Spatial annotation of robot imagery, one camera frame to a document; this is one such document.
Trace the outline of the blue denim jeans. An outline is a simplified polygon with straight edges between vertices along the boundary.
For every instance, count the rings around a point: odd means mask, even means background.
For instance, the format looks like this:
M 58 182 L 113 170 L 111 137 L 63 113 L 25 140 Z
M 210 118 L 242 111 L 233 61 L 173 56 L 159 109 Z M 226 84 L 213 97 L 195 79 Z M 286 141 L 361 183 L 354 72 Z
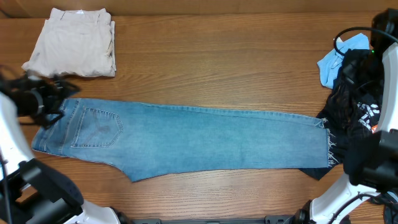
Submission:
M 40 129 L 36 151 L 116 167 L 131 181 L 233 169 L 330 165 L 325 121 L 275 111 L 225 110 L 72 98 Z

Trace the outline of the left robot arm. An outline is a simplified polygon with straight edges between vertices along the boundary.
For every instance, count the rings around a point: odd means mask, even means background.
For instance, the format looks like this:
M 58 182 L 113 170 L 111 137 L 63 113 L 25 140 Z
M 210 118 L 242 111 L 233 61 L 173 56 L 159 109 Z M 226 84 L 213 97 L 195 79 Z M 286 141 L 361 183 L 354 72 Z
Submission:
M 78 187 L 35 158 L 19 121 L 45 129 L 60 120 L 64 99 L 79 88 L 58 76 L 1 79 L 1 219 L 6 223 L 130 223 L 122 212 L 84 200 Z

